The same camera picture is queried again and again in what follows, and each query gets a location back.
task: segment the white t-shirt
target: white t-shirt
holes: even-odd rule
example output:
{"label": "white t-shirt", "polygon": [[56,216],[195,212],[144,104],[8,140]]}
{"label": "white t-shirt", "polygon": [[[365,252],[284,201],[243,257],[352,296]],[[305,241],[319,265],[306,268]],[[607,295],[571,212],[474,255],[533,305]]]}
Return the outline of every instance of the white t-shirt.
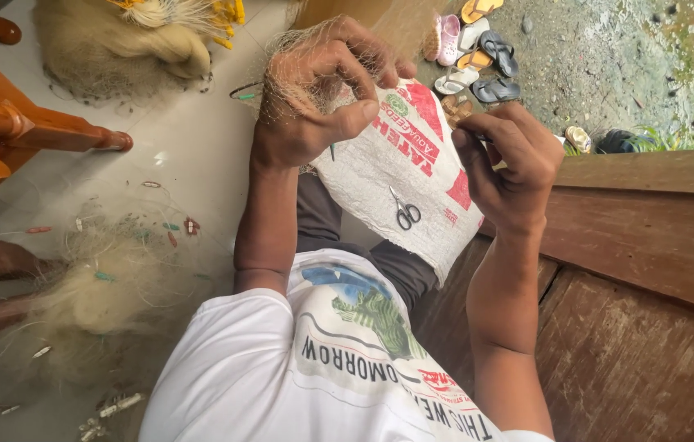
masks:
{"label": "white t-shirt", "polygon": [[501,433],[410,330],[360,256],[295,257],[270,289],[205,302],[159,377],[140,442],[550,442]]}

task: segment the fingernail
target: fingernail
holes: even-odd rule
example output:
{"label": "fingernail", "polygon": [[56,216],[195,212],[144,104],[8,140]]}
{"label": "fingernail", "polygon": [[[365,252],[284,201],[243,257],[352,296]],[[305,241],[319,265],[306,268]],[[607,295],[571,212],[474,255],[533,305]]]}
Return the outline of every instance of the fingernail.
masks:
{"label": "fingernail", "polygon": [[369,101],[363,105],[363,116],[367,120],[373,120],[380,113],[380,105],[376,101]]}
{"label": "fingernail", "polygon": [[451,133],[451,140],[453,140],[453,146],[457,149],[467,146],[467,143],[470,141],[467,139],[467,133],[462,129],[453,131]]}

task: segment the concrete ground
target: concrete ground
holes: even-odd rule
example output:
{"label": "concrete ground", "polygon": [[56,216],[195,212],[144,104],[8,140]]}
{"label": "concrete ground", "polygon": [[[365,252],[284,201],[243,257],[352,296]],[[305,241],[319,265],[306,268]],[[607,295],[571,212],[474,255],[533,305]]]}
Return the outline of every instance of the concrete ground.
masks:
{"label": "concrete ground", "polygon": [[[571,125],[592,135],[640,125],[694,131],[694,1],[506,0],[489,22],[517,50],[525,106],[555,134]],[[420,67],[425,84],[443,75],[436,64]]]}

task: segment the yellow flip-flop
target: yellow flip-flop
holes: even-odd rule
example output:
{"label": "yellow flip-flop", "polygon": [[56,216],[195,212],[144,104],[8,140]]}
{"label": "yellow flip-flop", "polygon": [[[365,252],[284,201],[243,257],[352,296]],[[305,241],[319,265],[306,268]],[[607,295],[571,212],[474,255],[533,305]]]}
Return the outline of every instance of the yellow flip-flop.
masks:
{"label": "yellow flip-flop", "polygon": [[462,6],[462,20],[465,24],[475,23],[499,8],[505,0],[470,0]]}
{"label": "yellow flip-flop", "polygon": [[456,67],[465,69],[468,66],[472,66],[476,71],[479,71],[480,69],[488,68],[492,63],[494,63],[494,60],[488,54],[483,50],[476,49],[472,53],[462,56],[456,62]]}

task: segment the wooden plank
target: wooden plank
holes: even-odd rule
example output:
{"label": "wooden plank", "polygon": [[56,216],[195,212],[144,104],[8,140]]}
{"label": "wooden plank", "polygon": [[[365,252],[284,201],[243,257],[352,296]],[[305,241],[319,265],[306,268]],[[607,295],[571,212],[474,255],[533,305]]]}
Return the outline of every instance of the wooden plank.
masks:
{"label": "wooden plank", "polygon": [[542,309],[557,440],[694,442],[694,309],[569,269]]}
{"label": "wooden plank", "polygon": [[569,156],[555,186],[694,194],[694,150]]}
{"label": "wooden plank", "polygon": [[[476,237],[451,268],[443,288],[421,297],[410,313],[413,334],[441,367],[470,396],[474,391],[473,355],[465,310],[467,287],[489,250],[491,239]],[[538,266],[539,299],[558,264],[542,258]]]}
{"label": "wooden plank", "polygon": [[694,303],[694,195],[552,192],[541,253]]}

